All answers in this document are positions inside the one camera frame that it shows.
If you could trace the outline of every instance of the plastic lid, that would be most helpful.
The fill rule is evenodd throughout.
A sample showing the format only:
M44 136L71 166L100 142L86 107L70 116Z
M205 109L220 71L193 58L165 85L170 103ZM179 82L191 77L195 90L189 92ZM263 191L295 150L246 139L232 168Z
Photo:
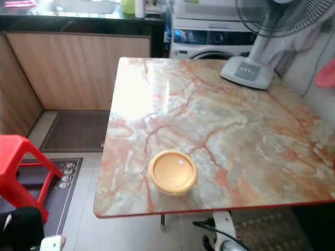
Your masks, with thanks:
M184 153L165 151L155 156L150 164L152 181L164 192L179 195L195 183L197 170L193 161Z

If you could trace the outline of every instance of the tiled floor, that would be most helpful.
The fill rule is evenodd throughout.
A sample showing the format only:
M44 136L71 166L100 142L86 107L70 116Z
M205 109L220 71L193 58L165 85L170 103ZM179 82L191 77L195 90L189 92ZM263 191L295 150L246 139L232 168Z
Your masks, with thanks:
M29 135L39 147L57 112L47 111ZM166 227L160 228L160 217L137 216L98 219L93 213L95 187L100 172L101 153L48 153L49 158L83 157L82 167L73 193L63 229L67 237L65 251L122 250L122 251L197 251L202 248L202 235L210 239L213 233L196 228L194 220L205 220L210 213L167 215Z

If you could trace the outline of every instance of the fan base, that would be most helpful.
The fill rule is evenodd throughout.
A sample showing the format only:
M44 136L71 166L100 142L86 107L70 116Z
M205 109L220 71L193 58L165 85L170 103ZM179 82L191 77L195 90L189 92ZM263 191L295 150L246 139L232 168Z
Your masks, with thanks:
M240 85L266 90L272 81L273 69L250 58L233 56L225 63L220 75Z

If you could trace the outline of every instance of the wooden cabinet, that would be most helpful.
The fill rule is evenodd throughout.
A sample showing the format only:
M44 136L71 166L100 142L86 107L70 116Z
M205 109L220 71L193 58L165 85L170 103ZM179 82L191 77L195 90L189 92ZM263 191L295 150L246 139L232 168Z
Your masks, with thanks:
M0 134L26 136L42 107L4 35L0 35Z
M8 33L44 109L109 110L119 58L148 58L149 37Z

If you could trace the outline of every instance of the red plastic stool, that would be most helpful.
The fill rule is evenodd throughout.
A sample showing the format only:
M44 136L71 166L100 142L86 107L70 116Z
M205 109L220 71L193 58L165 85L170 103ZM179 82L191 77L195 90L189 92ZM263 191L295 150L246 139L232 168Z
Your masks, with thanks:
M26 153L31 153L38 163L22 164L21 160ZM16 179L20 167L44 166L49 173L44 181L38 200ZM36 207L42 214L44 223L49 213L43 206L53 175L62 178L62 172L29 140L19 135L0 135L0 195L15 208Z

